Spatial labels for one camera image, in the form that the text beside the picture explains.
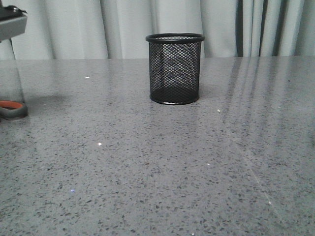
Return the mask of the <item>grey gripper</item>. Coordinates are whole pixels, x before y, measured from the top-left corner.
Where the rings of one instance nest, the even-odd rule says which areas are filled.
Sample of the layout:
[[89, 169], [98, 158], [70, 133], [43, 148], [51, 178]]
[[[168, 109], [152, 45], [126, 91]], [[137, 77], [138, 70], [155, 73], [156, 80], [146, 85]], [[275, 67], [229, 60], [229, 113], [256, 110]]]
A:
[[14, 5], [0, 7], [0, 41], [25, 33], [27, 11]]

